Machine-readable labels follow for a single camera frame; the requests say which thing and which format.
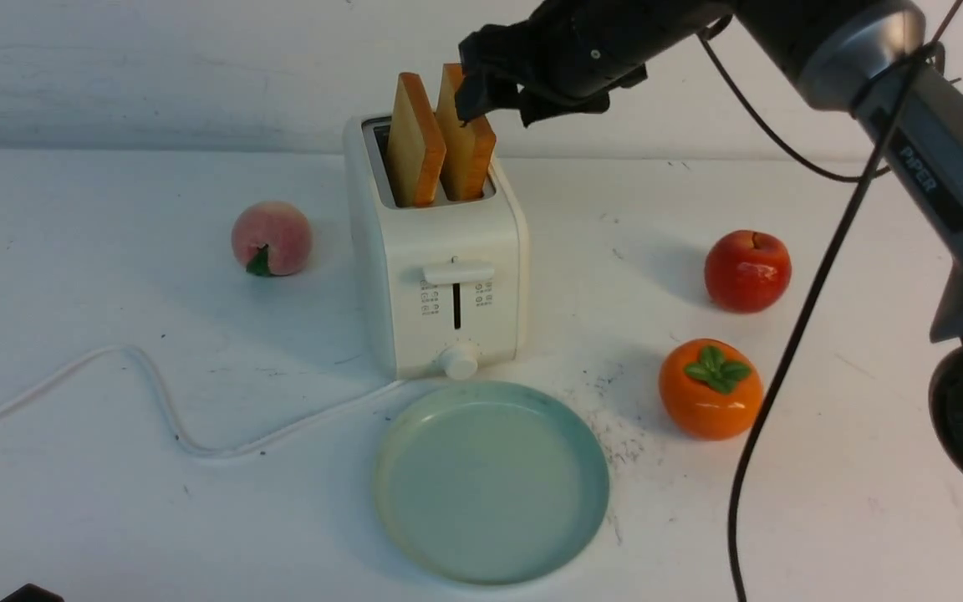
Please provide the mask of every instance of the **black cable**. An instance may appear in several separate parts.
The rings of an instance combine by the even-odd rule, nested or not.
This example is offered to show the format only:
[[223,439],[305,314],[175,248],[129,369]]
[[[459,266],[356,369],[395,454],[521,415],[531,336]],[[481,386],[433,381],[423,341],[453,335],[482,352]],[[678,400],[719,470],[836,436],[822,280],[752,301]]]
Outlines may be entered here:
[[953,17],[956,16],[956,12],[960,11],[960,5],[963,4],[963,0],[953,0],[953,4],[950,7],[946,17],[943,18],[943,23],[940,24],[939,29],[935,30],[935,35],[931,39],[932,44],[937,44],[941,38],[943,38],[943,33],[946,33],[946,28],[949,27],[949,23],[952,22]]
[[846,205],[841,220],[838,222],[838,227],[834,229],[832,240],[830,240],[830,243],[827,245],[827,251],[824,253],[821,262],[819,262],[817,273],[815,273],[813,277],[813,285],[809,287],[805,304],[802,306],[802,311],[798,314],[797,321],[794,324],[794,330],[791,332],[790,339],[787,342],[787,347],[782,352],[782,358],[779,360],[779,366],[776,368],[775,377],[772,378],[772,383],[768,386],[767,394],[764,396],[763,403],[761,403],[760,414],[757,415],[757,419],[753,422],[752,429],[749,430],[749,435],[746,438],[745,448],[741,451],[741,458],[739,458],[737,469],[734,471],[734,482],[731,485],[730,507],[726,515],[727,553],[730,555],[731,579],[734,580],[734,590],[737,593],[738,602],[746,602],[745,583],[742,582],[741,579],[741,563],[738,561],[738,503],[741,501],[741,487],[742,484],[745,483],[746,470],[749,468],[749,461],[750,458],[752,458],[753,449],[757,446],[757,439],[760,439],[767,415],[772,411],[772,406],[775,405],[776,396],[779,393],[782,382],[787,377],[787,372],[790,370],[790,365],[797,352],[800,340],[802,340],[802,337],[805,335],[805,330],[810,318],[813,316],[813,310],[819,299],[819,294],[823,291],[823,285],[826,282],[827,275],[830,274],[830,269],[832,269],[834,265],[834,259],[837,258],[838,251],[842,247],[842,242],[845,240],[845,236],[848,235],[849,228],[853,225],[853,218],[857,216],[857,211],[860,209],[861,203],[864,202],[864,195],[868,193],[868,187],[871,186],[874,180],[874,175],[877,172],[876,167],[879,166],[879,162],[883,159],[883,153],[887,148],[887,144],[889,144],[890,137],[893,136],[894,131],[898,129],[899,117],[901,117],[902,110],[904,110],[907,102],[909,102],[913,84],[917,77],[920,76],[920,70],[925,68],[926,58],[931,56],[935,49],[936,44],[930,43],[921,47],[920,50],[911,54],[907,59],[907,61],[909,61],[909,72],[902,81],[898,98],[894,101],[894,109],[890,111],[887,125],[879,132],[879,140],[875,142],[875,147],[872,149],[871,156],[868,158],[868,163],[864,165],[864,172],[860,175],[859,179],[857,179],[857,187],[853,190],[853,195],[849,198],[848,205]]
[[[939,46],[939,39],[943,37],[943,33],[946,32],[946,29],[952,22],[953,17],[956,16],[956,12],[960,10],[961,4],[963,4],[963,0],[955,0],[955,2],[951,5],[949,12],[946,13],[946,17],[943,18],[943,22],[940,23],[939,29],[935,30],[934,37],[932,37],[931,43],[929,44],[929,46],[932,46],[937,50],[937,56],[934,57],[933,60],[940,73],[946,73],[946,54],[943,47]],[[757,126],[759,126],[761,130],[764,130],[764,133],[767,134],[767,137],[772,138],[772,142],[775,142],[775,144],[778,145],[783,152],[786,152],[791,159],[807,167],[810,171],[813,171],[814,174],[824,176],[824,178],[833,180],[834,182],[844,182],[848,184],[859,182],[860,176],[842,176],[841,174],[836,174],[836,172],[830,171],[829,169],[819,167],[817,164],[806,159],[802,153],[794,150],[794,148],[788,145],[787,142],[775,132],[775,130],[772,130],[772,127],[768,125],[766,121],[764,121],[764,118],[757,113],[757,110],[754,110],[752,104],[749,103],[749,99],[746,99],[746,96],[742,94],[741,89],[739,89],[738,85],[734,83],[734,79],[731,77],[731,74],[726,71],[722,61],[719,60],[716,51],[712,50],[711,48],[710,41],[722,33],[723,30],[729,26],[732,19],[733,17],[731,15],[723,17],[723,19],[720,19],[719,22],[714,24],[714,26],[700,31],[700,33],[698,33],[698,39],[701,41],[701,45],[704,46],[704,51],[706,51],[708,54],[708,58],[711,59],[711,64],[715,65],[716,71],[719,72],[719,76],[723,78],[723,81],[726,81],[726,87],[731,89],[731,92],[734,93],[735,98],[737,98],[738,102],[741,103],[741,107],[746,110],[746,113],[749,114],[749,117],[752,117],[753,121],[756,121]],[[950,83],[955,84],[956,81],[960,81],[960,79],[951,80]],[[879,178],[879,176],[886,176],[889,173],[890,168],[884,167],[883,169],[876,171],[872,177]]]
[[[757,113],[757,110],[752,108],[752,104],[749,104],[749,99],[745,98],[745,95],[742,94],[741,89],[739,89],[738,85],[734,83],[734,79],[731,77],[731,74],[726,72],[725,66],[723,66],[722,62],[720,62],[719,57],[716,56],[716,51],[712,50],[711,44],[708,43],[707,30],[699,34],[697,38],[701,41],[701,45],[704,46],[704,51],[706,51],[708,54],[708,58],[711,59],[711,64],[716,66],[716,71],[719,72],[719,76],[723,78],[723,81],[726,81],[726,87],[731,89],[731,92],[734,93],[735,98],[737,98],[738,102],[741,103],[741,107],[745,108],[746,113],[749,114],[749,117],[752,117],[753,121],[756,121],[757,125],[760,126],[760,129],[764,130],[764,133],[767,134],[767,137],[772,138],[772,142],[775,142],[776,145],[779,145],[779,148],[783,149],[783,152],[786,152],[791,159],[809,168],[810,171],[815,172],[815,174],[824,176],[824,178],[833,180],[834,182],[844,182],[848,184],[859,182],[860,176],[842,176],[841,174],[834,174],[833,171],[819,167],[812,161],[805,159],[805,156],[803,156],[802,153],[797,152],[794,150],[794,148],[788,145],[787,142],[783,140],[779,134],[776,134],[775,130],[772,130],[772,127],[768,125],[766,121],[764,121],[764,118]],[[872,177],[879,178],[879,176],[885,176],[889,173],[890,168],[884,167],[883,169],[876,171]]]

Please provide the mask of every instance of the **apple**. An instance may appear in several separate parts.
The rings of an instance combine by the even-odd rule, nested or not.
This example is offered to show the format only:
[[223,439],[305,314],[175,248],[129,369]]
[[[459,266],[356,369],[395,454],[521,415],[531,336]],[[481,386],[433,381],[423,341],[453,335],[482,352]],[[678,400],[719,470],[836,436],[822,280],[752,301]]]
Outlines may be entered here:
[[232,225],[232,254],[257,277],[286,277],[302,270],[314,236],[310,222],[281,201],[258,202]]
[[790,252],[772,235],[736,230],[719,239],[704,262],[711,300],[729,312],[767,309],[790,286]]

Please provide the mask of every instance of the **white wall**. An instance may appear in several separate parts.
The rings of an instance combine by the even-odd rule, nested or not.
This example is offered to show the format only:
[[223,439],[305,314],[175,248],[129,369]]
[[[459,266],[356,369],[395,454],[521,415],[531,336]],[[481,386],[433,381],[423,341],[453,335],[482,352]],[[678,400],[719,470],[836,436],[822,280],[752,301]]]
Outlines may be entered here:
[[[949,1],[920,0],[930,27]],[[420,72],[435,90],[459,39],[538,3],[0,0],[0,145],[337,151],[349,115],[389,110],[397,72]],[[963,8],[947,42],[949,74],[963,76]],[[716,46],[796,147],[866,153],[852,121],[808,110],[741,27]],[[501,153],[778,156],[696,41],[662,54],[650,73],[603,117],[528,132],[512,115],[494,118]]]

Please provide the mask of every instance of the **toaster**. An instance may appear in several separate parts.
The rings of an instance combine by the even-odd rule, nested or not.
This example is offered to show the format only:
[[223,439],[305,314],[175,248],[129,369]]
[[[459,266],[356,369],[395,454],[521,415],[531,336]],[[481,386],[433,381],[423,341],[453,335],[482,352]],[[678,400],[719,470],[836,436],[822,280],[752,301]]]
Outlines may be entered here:
[[398,207],[385,154],[390,115],[344,127],[355,273],[378,365],[393,378],[444,374],[515,359],[527,332],[530,233],[493,156],[484,194]]

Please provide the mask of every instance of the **light blue plate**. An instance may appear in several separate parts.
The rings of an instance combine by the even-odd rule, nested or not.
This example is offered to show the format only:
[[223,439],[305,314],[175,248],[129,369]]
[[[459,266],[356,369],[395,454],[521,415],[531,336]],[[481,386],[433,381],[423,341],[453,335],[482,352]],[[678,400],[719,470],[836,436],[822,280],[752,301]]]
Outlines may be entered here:
[[391,424],[374,498],[393,541],[458,582],[506,585],[568,563],[600,529],[608,465],[569,408],[527,386],[467,382]]

